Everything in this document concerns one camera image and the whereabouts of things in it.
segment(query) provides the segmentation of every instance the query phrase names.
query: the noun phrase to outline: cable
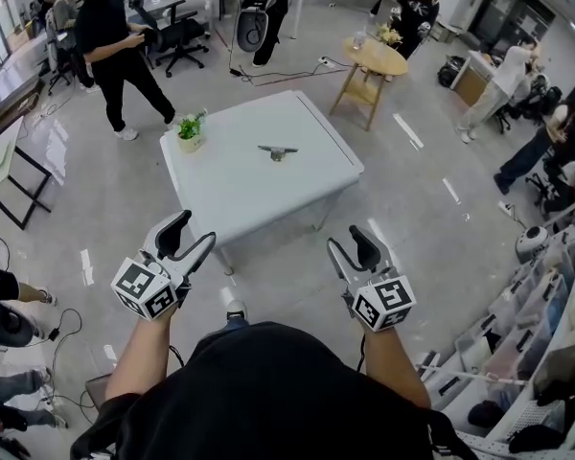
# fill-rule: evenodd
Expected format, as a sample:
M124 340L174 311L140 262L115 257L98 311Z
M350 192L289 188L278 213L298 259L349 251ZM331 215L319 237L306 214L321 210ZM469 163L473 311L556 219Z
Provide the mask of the cable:
M362 340L360 341L360 361L357 364L356 371L360 373L362 369L362 364L364 364L364 359L366 355L364 353L364 344L366 343L366 334L362 336Z
M183 362L183 358L181 357L181 354L177 351L177 349L174 346L169 346L169 349L172 351L172 353L175 355L175 357L177 358L177 360L179 361L179 364L181 365L181 368L183 368L185 366L185 363Z

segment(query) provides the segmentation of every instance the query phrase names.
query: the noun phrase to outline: hand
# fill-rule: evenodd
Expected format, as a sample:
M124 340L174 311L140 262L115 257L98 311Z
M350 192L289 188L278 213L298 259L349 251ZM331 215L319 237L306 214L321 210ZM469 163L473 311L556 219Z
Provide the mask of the hand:
M142 34L131 34L124 39L124 45L127 48L136 48L145 42L145 37Z

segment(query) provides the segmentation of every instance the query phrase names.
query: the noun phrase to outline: black pants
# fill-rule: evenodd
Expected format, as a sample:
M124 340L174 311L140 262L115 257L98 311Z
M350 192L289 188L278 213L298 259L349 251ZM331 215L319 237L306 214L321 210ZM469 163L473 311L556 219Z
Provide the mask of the black pants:
M256 54L253 57L253 62L256 65L266 65L272 57L272 52L275 49L275 44L279 42L279 30L281 29L281 24L284 21L287 9L280 5L282 2L277 1L270 9L266 11L268 15L268 29L266 30L266 36L264 37L264 42Z
M68 50L70 58L70 66L73 73L77 76L83 86L90 88L94 86L94 79L87 73L87 66L85 65L85 58L76 50Z
M110 67L94 67L94 77L103 91L106 116L113 129L119 132L126 127L122 118L124 81L129 81L145 96L164 117L164 123L170 123L174 119L174 107L153 78L143 57L131 50L120 52L118 56L119 59L111 60Z
M528 174L551 145L546 127L540 127L533 139L500 168L500 174L496 178L498 187L509 189L518 177Z

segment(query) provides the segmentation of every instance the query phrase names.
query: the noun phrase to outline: potted plant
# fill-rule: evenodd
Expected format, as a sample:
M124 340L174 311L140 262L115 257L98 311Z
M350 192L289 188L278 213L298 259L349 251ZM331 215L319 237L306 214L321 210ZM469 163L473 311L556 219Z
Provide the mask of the potted plant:
M196 115L188 114L176 127L179 146L185 153L192 153L198 150L204 143L205 138L202 125L207 114L206 109Z

